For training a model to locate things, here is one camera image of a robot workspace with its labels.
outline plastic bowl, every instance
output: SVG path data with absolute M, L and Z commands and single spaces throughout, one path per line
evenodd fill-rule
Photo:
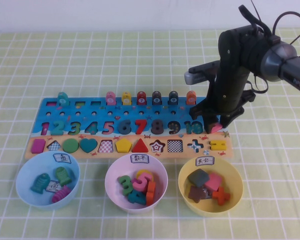
M 124 175 L 133 179 L 137 172 L 142 169 L 150 171 L 155 181 L 154 202 L 150 206 L 130 203 L 127 197 L 122 194 L 123 187 L 118 181 L 118 178 Z M 127 154 L 117 159 L 109 167 L 105 175 L 104 185 L 107 195 L 119 208 L 130 214 L 143 214 L 155 208 L 164 196 L 168 187 L 168 174 L 163 164 L 153 156 L 143 153 Z
M 189 160 L 181 168 L 178 177 L 179 190 L 186 205 L 193 212 L 204 217 L 216 217 L 229 211 L 239 203 L 244 193 L 244 184 L 237 169 L 226 160 L 213 156 L 202 156 L 200 158 L 197 157 Z M 197 169 L 202 169 L 208 174 L 216 173 L 222 176 L 221 186 L 224 187 L 226 193 L 230 193 L 230 200 L 220 206 L 216 199 L 202 199 L 198 203 L 195 203 L 192 199 L 188 198 L 190 186 L 192 185 L 188 180 L 188 176 Z
M 53 191 L 56 191 L 58 181 L 55 171 L 58 167 L 64 167 L 72 182 L 66 186 L 72 191 L 63 199 L 52 203 Z M 31 190 L 36 178 L 47 173 L 50 177 L 49 186 L 43 190 L 43 194 Z M 66 206 L 76 195 L 79 188 L 80 167 L 77 160 L 70 154 L 63 151 L 47 151 L 40 153 L 28 160 L 16 177 L 16 192 L 18 196 L 26 203 L 42 210 L 56 210 Z

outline red triangle piece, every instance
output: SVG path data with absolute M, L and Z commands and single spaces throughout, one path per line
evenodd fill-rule
M 147 146 L 145 145 L 144 141 L 140 138 L 136 144 L 134 145 L 132 151 L 133 153 L 147 153 L 149 152 Z

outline table surface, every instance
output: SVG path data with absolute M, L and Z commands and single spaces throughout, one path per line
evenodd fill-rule
M 229 126 L 229 161 L 244 180 L 244 196 L 218 218 L 202 218 L 185 205 L 176 180 L 187 159 L 162 161 L 167 192 L 143 215 L 121 211 L 106 196 L 108 159 L 79 159 L 78 194 L 60 210 L 29 207 L 16 193 L 43 98 L 61 91 L 70 97 L 154 90 L 205 96 L 207 83 L 188 86 L 183 74 L 219 59 L 220 32 L 0 34 L 0 239 L 300 239 L 300 92 L 283 81 L 271 83 Z M 282 28 L 279 35 L 290 42 L 298 32 Z M 294 45 L 300 53 L 300 39 Z

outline yellow bowl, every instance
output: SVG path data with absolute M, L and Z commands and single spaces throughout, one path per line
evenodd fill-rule
M 224 187 L 226 193 L 230 193 L 230 200 L 219 206 L 216 199 L 203 199 L 195 203 L 188 198 L 192 185 L 188 176 L 197 169 L 202 169 L 208 174 L 220 175 L 222 177 L 221 186 Z M 244 184 L 237 169 L 226 160 L 213 156 L 201 156 L 189 160 L 180 170 L 178 185 L 186 205 L 193 212 L 204 217 L 217 217 L 232 209 L 239 203 L 244 193 Z

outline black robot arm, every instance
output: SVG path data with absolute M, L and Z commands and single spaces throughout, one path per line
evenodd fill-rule
M 209 81 L 206 98 L 189 112 L 193 120 L 202 116 L 208 134 L 217 131 L 218 124 L 226 128 L 244 113 L 244 104 L 255 100 L 255 91 L 244 90 L 250 73 L 273 82 L 286 80 L 300 90 L 296 49 L 272 34 L 243 5 L 239 9 L 251 25 L 222 32 L 220 60 L 192 67 L 184 74 L 187 85 Z

